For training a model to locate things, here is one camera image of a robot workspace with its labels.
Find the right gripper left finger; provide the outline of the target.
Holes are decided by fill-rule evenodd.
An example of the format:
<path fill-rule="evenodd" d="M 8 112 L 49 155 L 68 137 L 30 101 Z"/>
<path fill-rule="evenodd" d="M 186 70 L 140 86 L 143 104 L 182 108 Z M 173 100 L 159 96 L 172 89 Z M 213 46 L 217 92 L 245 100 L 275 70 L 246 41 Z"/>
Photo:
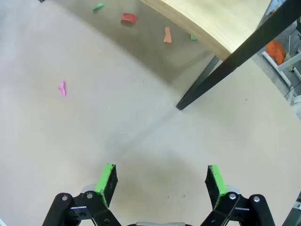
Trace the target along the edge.
<path fill-rule="evenodd" d="M 109 210 L 118 182 L 115 164 L 106 164 L 93 190 L 73 197 L 68 193 L 55 196 L 43 222 L 44 226 L 78 226 L 83 220 L 91 220 L 95 226 L 119 226 Z"/>

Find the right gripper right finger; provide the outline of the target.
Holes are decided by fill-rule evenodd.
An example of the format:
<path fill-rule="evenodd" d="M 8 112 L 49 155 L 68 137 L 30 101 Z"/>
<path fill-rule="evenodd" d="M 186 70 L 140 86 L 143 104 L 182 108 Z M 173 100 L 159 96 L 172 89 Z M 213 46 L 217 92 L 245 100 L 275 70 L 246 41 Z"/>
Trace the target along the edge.
<path fill-rule="evenodd" d="M 225 226 L 236 221 L 241 226 L 274 226 L 275 222 L 265 197 L 253 194 L 249 198 L 230 191 L 217 165 L 209 165 L 205 184 L 213 210 L 201 225 Z"/>

